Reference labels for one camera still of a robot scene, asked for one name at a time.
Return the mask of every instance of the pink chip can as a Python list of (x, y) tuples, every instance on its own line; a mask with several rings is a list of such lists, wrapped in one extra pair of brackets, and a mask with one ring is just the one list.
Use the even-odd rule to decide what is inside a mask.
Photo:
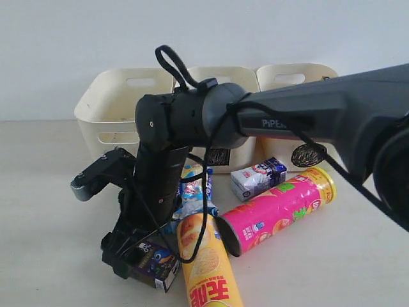
[(312, 167), (219, 216), (217, 226), (228, 251), (238, 257), (335, 197), (331, 177)]

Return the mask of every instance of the white wall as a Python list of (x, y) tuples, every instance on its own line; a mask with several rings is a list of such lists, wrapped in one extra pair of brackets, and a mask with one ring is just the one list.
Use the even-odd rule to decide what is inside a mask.
[(409, 1), (0, 0), (0, 120), (73, 118), (95, 76), (157, 67), (315, 62), (341, 75), (409, 62)]

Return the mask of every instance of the small carton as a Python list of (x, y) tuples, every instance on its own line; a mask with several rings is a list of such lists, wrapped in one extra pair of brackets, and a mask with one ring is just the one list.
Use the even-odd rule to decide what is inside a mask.
[(181, 267), (180, 261), (167, 248), (149, 241), (140, 243), (137, 249), (141, 260), (132, 268), (130, 277), (167, 292)]
[(286, 181), (287, 168), (272, 157), (231, 173), (231, 189), (241, 201), (255, 197)]

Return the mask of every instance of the table surface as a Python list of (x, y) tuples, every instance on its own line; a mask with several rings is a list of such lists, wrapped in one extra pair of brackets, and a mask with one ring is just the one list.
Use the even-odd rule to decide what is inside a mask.
[[(69, 183), (91, 162), (75, 121), (0, 123), (0, 142), (0, 306), (187, 306), (182, 273), (164, 294), (101, 262), (119, 190), (75, 199)], [(331, 175), (335, 201), (231, 257), (246, 306), (409, 305), (409, 235)], [(228, 176), (213, 199), (240, 203)]]

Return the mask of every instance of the yellow chip can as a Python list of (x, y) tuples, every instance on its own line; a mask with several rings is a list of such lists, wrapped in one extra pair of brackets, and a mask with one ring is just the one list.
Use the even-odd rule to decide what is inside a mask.
[[(180, 255), (192, 256), (203, 222), (203, 214), (186, 217), (177, 227)], [(213, 216), (208, 215), (206, 231), (196, 259), (182, 264), (190, 307), (243, 307), (233, 270)]]

